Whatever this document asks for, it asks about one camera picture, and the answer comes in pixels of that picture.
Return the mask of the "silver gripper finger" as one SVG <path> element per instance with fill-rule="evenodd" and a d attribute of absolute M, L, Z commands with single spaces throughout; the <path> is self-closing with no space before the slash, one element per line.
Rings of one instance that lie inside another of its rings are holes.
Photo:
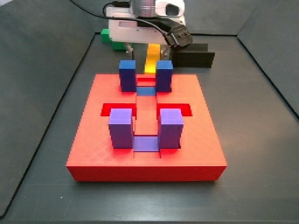
<path fill-rule="evenodd" d="M 169 45 L 162 45 L 162 49 L 161 49 L 161 59 L 162 60 L 170 59 L 170 51 L 171 51 L 171 47 Z"/>
<path fill-rule="evenodd" d="M 131 60 L 135 59 L 135 49 L 130 43 L 126 43 L 126 53 L 130 55 Z"/>

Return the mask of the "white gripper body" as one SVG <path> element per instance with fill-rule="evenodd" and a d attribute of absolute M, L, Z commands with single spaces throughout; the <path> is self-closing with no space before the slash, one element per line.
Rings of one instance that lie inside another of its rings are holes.
<path fill-rule="evenodd" d="M 170 18 L 186 25 L 183 5 L 130 5 L 107 7 L 110 37 L 117 42 L 167 45 L 165 31 L 151 23 L 154 18 Z"/>

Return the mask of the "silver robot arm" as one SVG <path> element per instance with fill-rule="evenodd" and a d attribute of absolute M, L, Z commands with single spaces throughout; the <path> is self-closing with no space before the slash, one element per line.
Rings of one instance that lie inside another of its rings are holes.
<path fill-rule="evenodd" d="M 110 17 L 110 38 L 125 43 L 131 58 L 134 43 L 165 45 L 166 53 L 170 48 L 182 50 L 193 42 L 183 0 L 129 0 L 126 5 L 113 3 L 105 12 Z"/>

